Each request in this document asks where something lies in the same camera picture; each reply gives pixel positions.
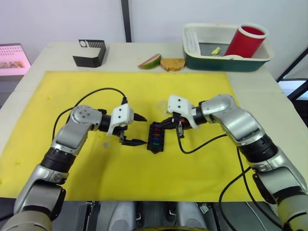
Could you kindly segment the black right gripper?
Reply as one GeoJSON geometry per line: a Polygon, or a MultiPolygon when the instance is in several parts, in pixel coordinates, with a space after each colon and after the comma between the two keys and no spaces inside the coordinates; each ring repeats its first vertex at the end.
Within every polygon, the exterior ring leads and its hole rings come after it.
{"type": "Polygon", "coordinates": [[[173,117],[166,118],[160,124],[160,128],[163,130],[174,129],[174,122],[177,127],[181,128],[182,130],[191,129],[191,125],[187,118],[182,117],[181,114],[173,112],[173,117]]]}

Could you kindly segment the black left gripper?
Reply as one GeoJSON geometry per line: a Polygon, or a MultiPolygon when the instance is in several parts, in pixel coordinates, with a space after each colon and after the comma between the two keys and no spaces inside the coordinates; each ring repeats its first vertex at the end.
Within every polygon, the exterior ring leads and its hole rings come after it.
{"type": "MultiPolygon", "coordinates": [[[[147,119],[143,116],[141,116],[138,113],[134,113],[133,117],[134,121],[139,121],[139,122],[147,122],[147,119]]],[[[122,145],[126,146],[140,146],[144,145],[147,142],[139,139],[131,139],[127,140],[127,137],[125,136],[125,131],[128,129],[128,125],[125,126],[116,126],[112,132],[113,135],[119,137],[119,142],[122,143],[122,145]]]]}

